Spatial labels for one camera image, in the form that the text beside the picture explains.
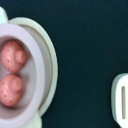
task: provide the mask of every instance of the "white container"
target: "white container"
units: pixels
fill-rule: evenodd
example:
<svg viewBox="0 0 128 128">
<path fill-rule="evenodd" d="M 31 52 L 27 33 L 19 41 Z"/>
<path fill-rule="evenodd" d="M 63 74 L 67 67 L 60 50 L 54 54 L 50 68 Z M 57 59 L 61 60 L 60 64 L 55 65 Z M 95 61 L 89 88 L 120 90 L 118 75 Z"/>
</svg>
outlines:
<svg viewBox="0 0 128 128">
<path fill-rule="evenodd" d="M 29 53 L 28 62 L 19 73 L 25 83 L 25 94 L 15 109 L 0 105 L 0 127 L 41 128 L 40 116 L 49 107 L 56 89 L 58 68 L 54 47 L 45 30 L 31 19 L 8 21 L 0 8 L 0 23 L 0 48 L 6 40 L 16 38 Z M 0 78 L 8 73 L 1 65 L 0 70 Z"/>
</svg>

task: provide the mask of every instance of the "white rim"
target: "white rim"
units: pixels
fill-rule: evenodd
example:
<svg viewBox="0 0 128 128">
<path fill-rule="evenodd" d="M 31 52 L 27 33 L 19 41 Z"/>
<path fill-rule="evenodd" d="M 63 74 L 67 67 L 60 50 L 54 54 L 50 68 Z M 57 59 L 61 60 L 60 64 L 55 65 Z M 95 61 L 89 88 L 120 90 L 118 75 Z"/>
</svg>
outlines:
<svg viewBox="0 0 128 128">
<path fill-rule="evenodd" d="M 54 97 L 55 90 L 56 90 L 56 85 L 57 85 L 58 65 L 57 65 L 57 57 L 56 57 L 54 46 L 52 44 L 50 37 L 46 33 L 46 31 L 37 22 L 31 19 L 28 19 L 28 18 L 19 17 L 19 18 L 14 18 L 10 20 L 9 23 L 17 24 L 17 25 L 25 25 L 25 26 L 35 29 L 44 38 L 46 45 L 48 46 L 50 56 L 51 56 L 53 74 L 52 74 L 52 79 L 51 79 L 51 87 L 49 89 L 48 95 L 46 99 L 44 100 L 43 104 L 41 105 L 41 107 L 39 108 L 39 114 L 40 116 L 42 116 L 46 112 L 46 110 L 48 109 L 48 107 L 50 106 L 52 102 L 52 99 Z"/>
</svg>

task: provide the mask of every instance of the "pink sphere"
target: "pink sphere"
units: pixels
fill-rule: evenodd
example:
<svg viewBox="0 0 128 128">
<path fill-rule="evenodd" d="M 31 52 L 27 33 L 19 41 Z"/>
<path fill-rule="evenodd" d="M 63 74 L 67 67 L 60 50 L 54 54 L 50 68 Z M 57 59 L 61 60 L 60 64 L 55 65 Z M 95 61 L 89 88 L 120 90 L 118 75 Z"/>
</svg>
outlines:
<svg viewBox="0 0 128 128">
<path fill-rule="evenodd" d="M 27 53 L 18 41 L 8 41 L 2 48 L 3 66 L 10 72 L 18 72 L 27 61 Z"/>
<path fill-rule="evenodd" d="M 16 75 L 6 75 L 0 82 L 0 101 L 8 107 L 15 106 L 23 93 L 23 82 Z"/>
</svg>

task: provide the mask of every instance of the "dark surface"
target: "dark surface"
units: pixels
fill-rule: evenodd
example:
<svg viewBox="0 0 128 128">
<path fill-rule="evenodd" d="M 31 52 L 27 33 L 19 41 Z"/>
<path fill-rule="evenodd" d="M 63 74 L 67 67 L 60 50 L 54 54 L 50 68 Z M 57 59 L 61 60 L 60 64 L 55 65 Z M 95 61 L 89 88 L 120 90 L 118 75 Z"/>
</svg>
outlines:
<svg viewBox="0 0 128 128">
<path fill-rule="evenodd" d="M 127 0 L 1 0 L 9 18 L 28 17 L 48 32 L 59 79 L 44 128 L 119 128 L 111 83 L 128 72 Z"/>
</svg>

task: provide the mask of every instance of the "white object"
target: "white object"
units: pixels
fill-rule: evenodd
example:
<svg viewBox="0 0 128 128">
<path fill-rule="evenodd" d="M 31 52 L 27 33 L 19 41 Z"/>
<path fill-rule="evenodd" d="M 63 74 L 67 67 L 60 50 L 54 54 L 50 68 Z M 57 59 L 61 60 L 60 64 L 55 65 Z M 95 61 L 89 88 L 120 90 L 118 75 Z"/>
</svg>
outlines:
<svg viewBox="0 0 128 128">
<path fill-rule="evenodd" d="M 53 44 L 52 44 L 48 34 L 35 21 L 30 20 L 28 18 L 15 18 L 15 19 L 12 19 L 12 20 L 8 21 L 8 23 L 19 25 L 23 29 L 25 29 L 28 33 L 30 33 L 30 35 L 37 42 L 37 45 L 38 45 L 37 47 L 39 47 L 39 50 L 33 50 L 35 52 L 35 53 L 33 53 L 34 56 L 37 56 L 38 52 L 40 52 L 41 55 L 42 55 L 41 59 L 43 59 L 43 60 L 42 60 L 42 62 L 41 61 L 40 62 L 41 62 L 41 64 L 44 64 L 44 66 L 43 65 L 41 65 L 41 66 L 44 67 L 45 71 L 44 71 L 44 73 L 40 72 L 40 76 L 43 77 L 43 75 L 44 75 L 45 83 L 44 83 L 44 85 L 43 85 L 43 83 L 42 84 L 41 83 L 37 84 L 37 86 L 41 85 L 40 86 L 41 88 L 44 87 L 44 91 L 41 88 L 38 88 L 38 91 L 33 90 L 34 92 L 39 92 L 40 90 L 42 90 L 41 91 L 42 96 L 40 95 L 40 97 L 38 97 L 40 99 L 40 101 L 41 101 L 40 105 L 39 106 L 37 105 L 38 109 L 35 112 L 35 115 L 30 114 L 31 115 L 31 119 L 29 118 L 29 120 L 27 120 L 27 122 L 22 121 L 22 119 L 20 120 L 20 122 L 24 125 L 21 128 L 35 128 L 35 127 L 36 128 L 42 128 L 41 116 L 48 109 L 48 107 L 49 107 L 49 105 L 50 105 L 50 103 L 51 103 L 51 101 L 53 99 L 55 90 L 56 90 L 58 67 L 57 67 L 57 58 L 56 58 L 55 50 L 54 50 Z M 31 70 L 33 72 L 33 70 L 30 69 L 31 66 L 28 65 L 28 66 L 26 66 L 26 68 L 24 68 L 21 71 L 21 75 L 22 76 L 24 76 L 24 74 L 27 72 L 27 67 L 29 68 L 29 71 Z M 23 105 L 25 99 L 26 98 L 24 97 L 23 100 L 19 103 L 19 106 L 21 108 L 22 108 L 22 105 Z M 17 122 L 18 118 L 21 115 L 23 115 L 23 113 L 26 113 L 26 110 L 25 111 L 23 110 L 23 111 L 20 111 L 19 113 L 17 113 L 17 114 L 19 114 L 18 117 L 17 117 L 17 119 L 13 118 L 13 121 Z M 9 128 L 20 128 L 20 126 L 21 126 L 21 124 L 19 124 L 20 122 L 19 123 L 17 122 L 17 124 L 15 125 L 15 123 L 12 122 L 12 119 L 8 119 L 8 121 L 7 120 L 2 120 L 2 121 L 3 122 L 0 122 L 0 126 L 1 126 L 1 123 L 2 124 L 6 124 L 7 123 Z"/>
<path fill-rule="evenodd" d="M 7 14 L 5 10 L 2 7 L 0 7 L 0 24 L 5 24 L 7 22 L 8 22 Z"/>
<path fill-rule="evenodd" d="M 121 128 L 128 128 L 128 74 L 120 74 L 114 79 L 111 105 L 114 120 Z"/>
</svg>

